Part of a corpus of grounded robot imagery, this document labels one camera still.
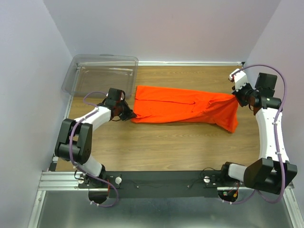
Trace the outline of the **orange t shirt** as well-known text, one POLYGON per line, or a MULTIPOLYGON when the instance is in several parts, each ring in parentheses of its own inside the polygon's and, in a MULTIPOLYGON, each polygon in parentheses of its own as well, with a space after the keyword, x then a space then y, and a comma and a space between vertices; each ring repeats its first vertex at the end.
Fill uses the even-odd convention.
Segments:
POLYGON ((208 123, 234 133, 238 102, 233 95, 198 90, 137 86, 133 123, 208 123))

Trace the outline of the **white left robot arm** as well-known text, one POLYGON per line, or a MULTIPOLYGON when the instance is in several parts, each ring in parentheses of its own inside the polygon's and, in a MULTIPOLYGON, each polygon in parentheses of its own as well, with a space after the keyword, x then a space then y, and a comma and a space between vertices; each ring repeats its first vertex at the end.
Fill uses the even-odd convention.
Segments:
POLYGON ((110 88, 105 99, 99 104, 86 101, 94 108, 89 113, 76 118, 64 119, 55 145, 55 155, 65 161, 71 162, 76 169, 89 177, 89 182, 96 188, 104 184, 111 185, 106 180, 105 166, 92 155, 93 131, 103 124, 115 120, 128 121, 137 115, 125 100, 125 92, 110 88))

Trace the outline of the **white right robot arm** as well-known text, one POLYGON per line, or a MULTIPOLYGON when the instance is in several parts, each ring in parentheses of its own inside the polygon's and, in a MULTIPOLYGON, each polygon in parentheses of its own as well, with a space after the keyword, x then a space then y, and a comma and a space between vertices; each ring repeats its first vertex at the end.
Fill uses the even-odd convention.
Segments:
POLYGON ((260 152, 258 160, 249 166, 226 162, 218 180, 224 186, 240 181, 247 188, 279 195, 297 175, 297 166, 290 163, 285 151, 282 100, 274 96, 277 76, 259 73, 256 85, 251 86, 246 73, 237 69, 229 75, 229 80, 235 84, 232 94, 240 106, 253 108, 260 152))

